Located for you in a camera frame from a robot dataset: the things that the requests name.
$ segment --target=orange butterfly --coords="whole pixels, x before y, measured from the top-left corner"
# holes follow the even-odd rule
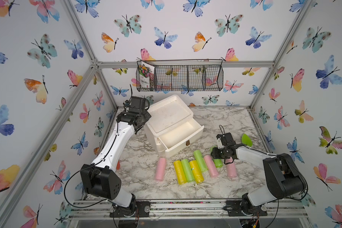
[[[86,123],[87,120],[89,119],[90,109],[89,111],[87,111],[86,104],[82,104],[82,108],[85,112],[80,113],[80,119],[83,120],[83,123]]]
[[[44,75],[42,75],[43,83],[40,81],[36,81],[33,79],[24,79],[25,86],[29,89],[29,91],[32,91],[33,93],[37,93],[36,100],[37,102],[45,104],[47,101],[47,88],[46,83],[44,82]]]
[[[196,35],[195,35],[195,42],[196,42],[197,44],[194,44],[194,45],[192,46],[192,48],[194,49],[194,52],[197,52],[197,51],[200,51],[201,49],[203,49],[204,46],[206,45],[206,43],[208,43],[208,41],[209,41],[210,39],[211,39],[211,37],[210,37],[207,41],[205,41],[205,38],[204,38],[204,36],[201,34],[201,32],[196,33]]]

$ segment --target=black wire basket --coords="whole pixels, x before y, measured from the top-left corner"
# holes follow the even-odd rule
[[[150,87],[140,83],[137,61],[136,71],[138,91],[220,91],[223,89],[223,60],[219,59],[183,59],[143,61],[155,67],[150,76]]]

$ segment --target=teal butterfly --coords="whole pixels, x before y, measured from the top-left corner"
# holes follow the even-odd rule
[[[116,19],[116,20],[114,20],[114,23],[119,27],[119,31],[125,37],[128,37],[129,36],[129,31],[131,31],[131,33],[132,33],[132,30],[133,30],[133,32],[135,32],[137,34],[141,33],[142,26],[137,23],[137,22],[139,22],[141,20],[141,16],[134,15],[131,18],[129,18],[129,21],[128,21],[127,15],[125,15],[125,17],[123,17],[123,18],[127,22],[123,21],[122,19]]]
[[[94,132],[94,135],[97,135],[99,137],[102,136],[102,132],[101,130],[104,128],[104,122],[101,121],[101,117],[99,117],[99,121],[98,121],[98,124],[96,125],[96,130]]]

